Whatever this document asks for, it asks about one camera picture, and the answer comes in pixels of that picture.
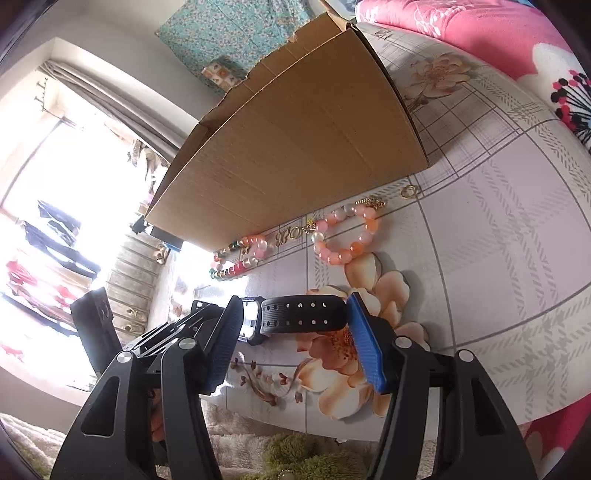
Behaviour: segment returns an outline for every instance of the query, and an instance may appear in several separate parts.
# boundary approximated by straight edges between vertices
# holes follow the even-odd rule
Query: gold chain
[[[382,197],[379,197],[377,195],[370,195],[369,197],[365,197],[361,200],[357,200],[355,202],[355,205],[365,205],[366,207],[371,207],[374,208],[376,210],[383,208],[386,206],[386,201],[382,200]],[[318,220],[313,219],[313,218],[308,218],[306,220],[306,224],[304,225],[304,228],[302,229],[304,232],[306,232],[307,234],[311,234],[312,232],[314,232],[314,230],[316,229],[316,222]]]

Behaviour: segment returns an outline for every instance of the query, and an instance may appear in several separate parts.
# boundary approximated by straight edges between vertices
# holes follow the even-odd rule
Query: orange bead
[[[363,244],[361,242],[353,242],[349,250],[351,250],[351,256],[357,258],[363,253]]]
[[[373,218],[366,218],[365,219],[365,229],[371,233],[372,235],[378,231],[379,223],[377,220]]]

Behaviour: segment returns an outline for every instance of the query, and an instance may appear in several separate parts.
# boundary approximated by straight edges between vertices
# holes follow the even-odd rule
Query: metal screw
[[[134,354],[132,354],[131,352],[121,352],[119,355],[117,355],[117,361],[120,364],[126,364],[127,362],[129,362],[132,358],[134,357]]]
[[[179,341],[178,347],[182,350],[190,350],[195,346],[195,343],[197,342],[195,342],[194,338],[183,338],[181,341]]]
[[[394,343],[396,343],[396,346],[399,348],[410,348],[413,341],[408,337],[398,337]]]
[[[460,350],[458,354],[460,360],[464,360],[467,363],[472,362],[474,360],[474,354],[470,350]]]

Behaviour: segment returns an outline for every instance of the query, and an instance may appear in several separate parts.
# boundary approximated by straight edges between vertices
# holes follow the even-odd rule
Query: wall
[[[23,35],[0,67],[0,98],[50,57],[62,26],[86,7],[86,0],[59,0]]]
[[[54,58],[125,92],[124,96],[186,137],[220,97],[154,35],[179,2],[100,0],[88,9],[85,0],[59,0],[0,69],[0,98],[31,70]]]
[[[25,375],[22,378],[0,365],[0,411],[31,425],[67,433],[80,406],[33,386]]]

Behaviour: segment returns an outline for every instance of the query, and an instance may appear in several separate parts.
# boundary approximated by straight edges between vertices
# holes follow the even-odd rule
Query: green plush toy
[[[363,480],[367,467],[355,452],[335,448],[321,453],[317,440],[303,434],[280,434],[269,441],[263,453],[264,471],[243,480]]]

